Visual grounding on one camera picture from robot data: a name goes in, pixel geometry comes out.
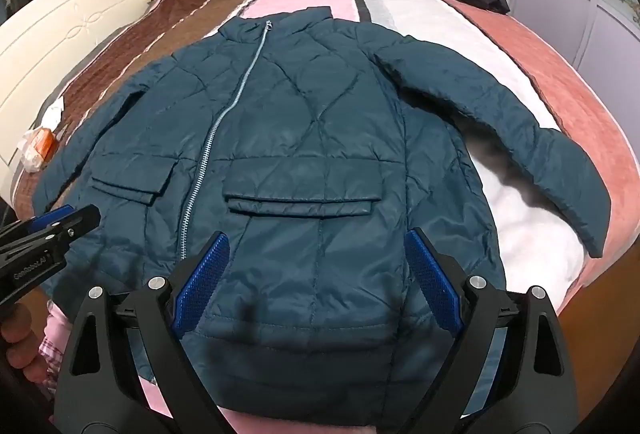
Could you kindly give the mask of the person's left hand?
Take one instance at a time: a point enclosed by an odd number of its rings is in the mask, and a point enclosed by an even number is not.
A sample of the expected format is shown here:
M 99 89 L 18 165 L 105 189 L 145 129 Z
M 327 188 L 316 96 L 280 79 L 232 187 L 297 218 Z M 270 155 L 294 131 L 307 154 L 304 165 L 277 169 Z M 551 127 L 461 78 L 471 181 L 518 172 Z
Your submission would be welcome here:
M 6 360 L 29 382 L 47 380 L 47 362 L 39 353 L 40 341 L 32 331 L 32 315 L 26 306 L 14 304 L 1 321 L 1 337 L 8 344 Z

